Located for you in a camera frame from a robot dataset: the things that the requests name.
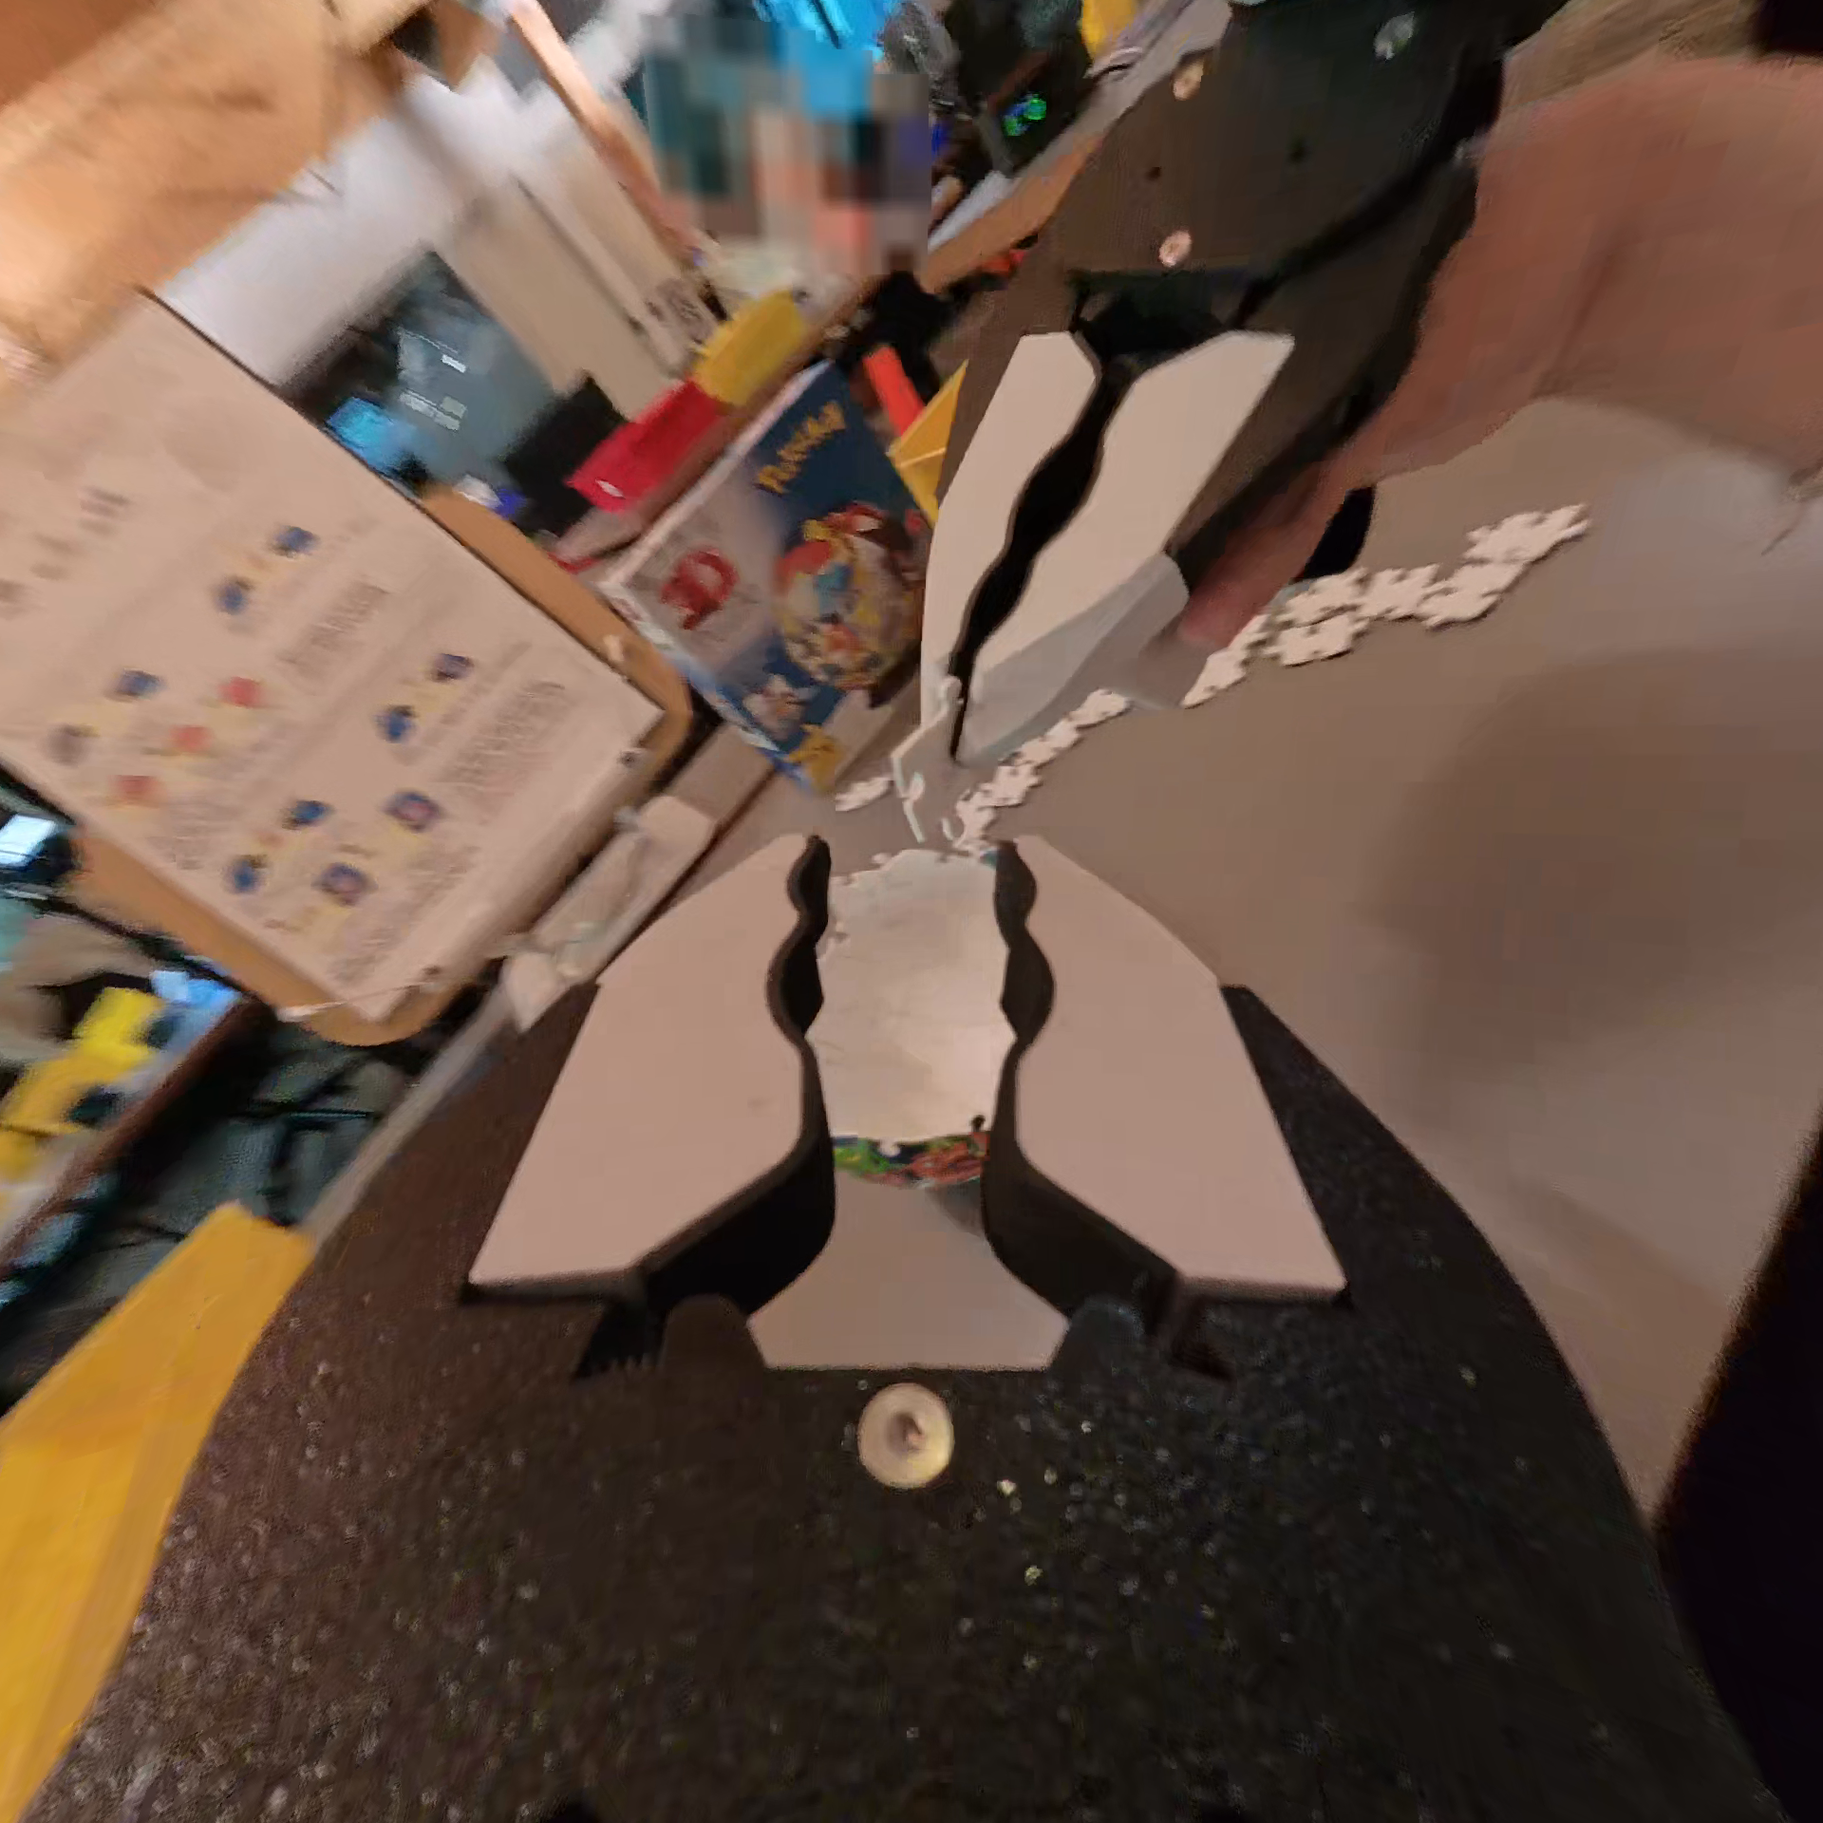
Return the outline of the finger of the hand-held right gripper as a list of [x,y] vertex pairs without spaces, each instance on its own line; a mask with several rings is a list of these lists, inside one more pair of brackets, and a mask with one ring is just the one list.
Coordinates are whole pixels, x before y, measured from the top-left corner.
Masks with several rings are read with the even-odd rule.
[[976,585],[1009,548],[1040,466],[1078,430],[1098,367],[1074,335],[1024,335],[945,486],[928,550],[923,699],[945,697]]
[[1170,542],[1292,352],[1288,331],[1237,330],[1132,379],[1082,504],[972,659],[960,764],[1000,762],[1076,694],[1135,675],[1190,598]]

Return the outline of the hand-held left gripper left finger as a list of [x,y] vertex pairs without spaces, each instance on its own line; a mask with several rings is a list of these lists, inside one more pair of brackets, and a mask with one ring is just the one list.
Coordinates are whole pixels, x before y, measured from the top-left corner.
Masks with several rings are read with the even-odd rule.
[[807,1272],[836,1218],[830,881],[821,835],[781,835],[603,969],[469,1292],[768,1304]]

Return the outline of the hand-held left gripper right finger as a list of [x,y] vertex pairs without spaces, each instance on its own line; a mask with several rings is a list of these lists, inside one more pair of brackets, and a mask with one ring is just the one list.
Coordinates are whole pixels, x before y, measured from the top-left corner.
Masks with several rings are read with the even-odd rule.
[[1349,1279],[1215,971],[1041,837],[995,854],[1012,1028],[987,1241],[1052,1309],[1337,1300]]

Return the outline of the colourful puzzle ball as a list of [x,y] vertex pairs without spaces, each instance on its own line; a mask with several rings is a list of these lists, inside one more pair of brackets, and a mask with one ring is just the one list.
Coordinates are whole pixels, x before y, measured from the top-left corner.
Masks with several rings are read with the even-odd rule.
[[984,1177],[1012,1027],[997,862],[909,848],[839,873],[810,1033],[836,1166],[956,1191]]

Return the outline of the blue puzzle box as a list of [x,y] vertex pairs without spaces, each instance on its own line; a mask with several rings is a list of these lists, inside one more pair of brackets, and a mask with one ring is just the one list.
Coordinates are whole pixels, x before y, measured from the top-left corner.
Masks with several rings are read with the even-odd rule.
[[849,378],[819,362],[597,585],[767,762],[831,789],[919,669],[929,531]]

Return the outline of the scattered white puzzle pieces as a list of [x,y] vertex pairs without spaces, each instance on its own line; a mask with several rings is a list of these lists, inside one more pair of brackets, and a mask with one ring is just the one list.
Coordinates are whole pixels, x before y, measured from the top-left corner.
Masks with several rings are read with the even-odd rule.
[[897,800],[913,842],[985,854],[993,823],[1041,786],[1045,771],[1087,735],[1142,709],[1194,709],[1217,699],[1260,665],[1305,669],[1352,650],[1369,631],[1415,622],[1429,631],[1483,621],[1540,562],[1588,531],[1588,508],[1524,510],[1477,528],[1458,565],[1354,566],[1333,576],[1292,583],[1262,613],[1194,671],[1184,657],[1164,661],[1156,682],[1103,682],[1065,699],[1038,733],[990,766],[972,766],[933,789],[904,789],[892,771],[836,792],[834,809],[854,813]]

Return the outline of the person's right hand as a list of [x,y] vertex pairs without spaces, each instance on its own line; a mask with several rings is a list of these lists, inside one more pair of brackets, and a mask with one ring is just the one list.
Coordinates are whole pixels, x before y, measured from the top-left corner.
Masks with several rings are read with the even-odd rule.
[[1227,544],[1178,636],[1225,646],[1306,566],[1345,495],[1444,464],[1554,396],[1818,490],[1818,60],[1642,59],[1506,112],[1400,383]]

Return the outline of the white stand with flat base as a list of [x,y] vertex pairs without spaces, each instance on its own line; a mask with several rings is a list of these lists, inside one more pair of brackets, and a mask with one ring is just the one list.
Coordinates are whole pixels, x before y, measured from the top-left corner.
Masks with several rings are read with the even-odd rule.
[[498,989],[512,1028],[530,1033],[565,995],[593,986],[670,900],[713,837],[713,818],[675,795],[618,812],[601,852],[508,948]]

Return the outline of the red box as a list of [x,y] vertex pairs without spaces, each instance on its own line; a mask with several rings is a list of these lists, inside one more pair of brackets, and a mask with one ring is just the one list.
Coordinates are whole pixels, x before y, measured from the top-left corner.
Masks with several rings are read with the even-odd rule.
[[695,379],[677,379],[572,468],[565,486],[591,510],[633,514],[728,420],[720,399]]

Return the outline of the cardboard board with instruction sheet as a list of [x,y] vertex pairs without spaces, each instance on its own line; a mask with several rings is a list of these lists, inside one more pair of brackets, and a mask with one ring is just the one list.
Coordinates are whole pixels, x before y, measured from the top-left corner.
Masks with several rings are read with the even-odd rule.
[[149,294],[5,387],[5,772],[79,890],[333,1042],[421,1033],[682,739],[682,685]]

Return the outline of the yellow plastic bin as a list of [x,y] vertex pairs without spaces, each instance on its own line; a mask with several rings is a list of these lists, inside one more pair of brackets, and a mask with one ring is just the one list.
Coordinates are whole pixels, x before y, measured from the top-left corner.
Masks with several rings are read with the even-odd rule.
[[197,1449],[311,1260],[220,1206],[5,1414],[5,1821],[114,1674]]

